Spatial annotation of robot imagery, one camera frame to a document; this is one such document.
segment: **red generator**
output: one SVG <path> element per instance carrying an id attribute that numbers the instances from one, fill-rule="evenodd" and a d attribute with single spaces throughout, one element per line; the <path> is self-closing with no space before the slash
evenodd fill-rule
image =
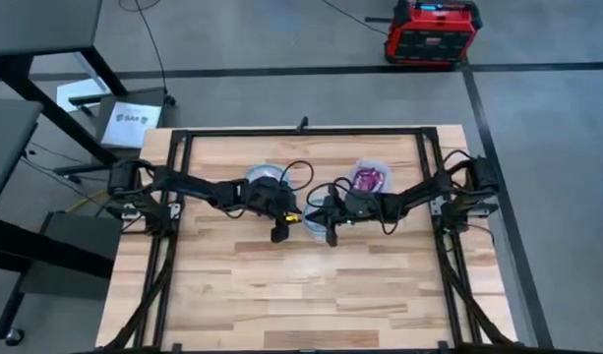
<path id="1" fill-rule="evenodd" d="M 481 27 L 472 1 L 399 0 L 385 55 L 393 64 L 451 65 L 465 58 Z"/>

